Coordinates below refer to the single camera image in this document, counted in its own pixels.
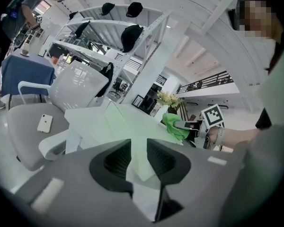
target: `chair backrest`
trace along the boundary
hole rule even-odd
[[[49,96],[54,105],[66,109],[88,107],[108,78],[79,61],[73,61],[53,82]]]

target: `white table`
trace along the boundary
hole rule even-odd
[[[132,161],[140,179],[155,175],[147,160],[146,140],[159,139],[182,145],[166,127],[132,105],[113,102],[101,107],[70,109],[65,112],[70,123],[66,154],[117,140],[132,140]]]
[[[126,180],[133,184],[133,202],[150,221],[155,218],[160,197],[160,181],[147,160],[147,138],[182,145],[166,127],[132,105],[113,102],[101,107],[70,109],[65,112],[70,123],[66,154],[117,140],[132,140],[132,161]]]

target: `hand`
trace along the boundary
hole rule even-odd
[[[32,29],[33,29],[33,30],[36,30],[36,29],[38,29],[38,28],[40,28],[40,24],[38,24],[38,23],[36,23],[35,25],[32,26]]]
[[[207,133],[207,137],[209,138],[210,144],[213,144],[217,141],[218,130],[219,130],[219,127],[217,127],[217,126],[214,126],[214,127],[209,129],[209,131]]]

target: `table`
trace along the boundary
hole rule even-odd
[[[9,97],[9,107],[12,95],[19,95],[18,84],[28,81],[39,84],[51,85],[54,79],[54,68],[51,63],[38,55],[21,55],[22,50],[14,51],[2,62],[2,96]],[[24,87],[22,94],[48,95],[47,90]]]
[[[66,110],[70,123],[66,141],[66,154],[82,149],[117,141],[132,140],[132,167],[145,182],[155,175],[147,160],[146,140],[159,139],[182,145],[169,134],[166,127],[132,105],[113,102],[101,107]]]
[[[160,180],[148,162],[146,139],[165,140],[179,147],[182,142],[169,134],[165,125],[132,105],[105,100],[101,107],[66,110],[65,118],[70,123],[66,154],[117,140],[132,140],[126,180],[133,184],[133,202],[153,221],[160,198]]]

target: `blue tablecloth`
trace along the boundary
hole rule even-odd
[[[2,96],[18,95],[18,84],[21,81],[51,85],[54,79],[54,68],[51,63],[38,55],[28,57],[21,55],[22,50],[14,51],[2,62]],[[46,89],[23,87],[22,94],[48,95]]]

